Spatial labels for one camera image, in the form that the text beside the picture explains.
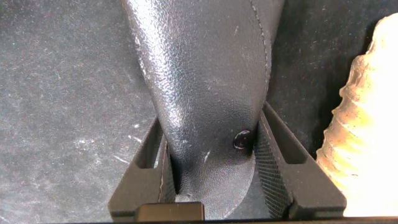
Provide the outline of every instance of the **ribbed hose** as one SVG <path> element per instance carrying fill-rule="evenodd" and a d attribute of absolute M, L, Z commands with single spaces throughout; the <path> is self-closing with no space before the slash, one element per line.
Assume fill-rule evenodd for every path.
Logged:
<path fill-rule="evenodd" d="M 317 164 L 347 198 L 346 217 L 398 215 L 398 14 L 380 20 L 352 63 Z"/>

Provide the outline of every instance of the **seam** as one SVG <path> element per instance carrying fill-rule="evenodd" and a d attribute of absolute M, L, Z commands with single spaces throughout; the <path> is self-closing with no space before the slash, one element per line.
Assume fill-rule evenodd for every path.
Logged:
<path fill-rule="evenodd" d="M 267 45 L 266 45 L 266 38 L 265 38 L 265 35 L 264 35 L 264 29 L 262 28 L 262 25 L 261 25 L 261 22 L 260 22 L 260 17 L 259 17 L 259 15 L 257 13 L 256 7 L 253 4 L 253 1 L 249 0 L 249 2 L 250 2 L 251 8 L 253 9 L 254 15 L 255 15 L 255 17 L 257 19 L 257 23 L 259 24 L 259 28 L 260 28 L 260 31 L 261 31 L 262 44 L 264 45 L 264 54 L 266 56 L 266 74 L 267 74 L 267 71 L 268 71 L 268 54 L 267 54 Z"/>

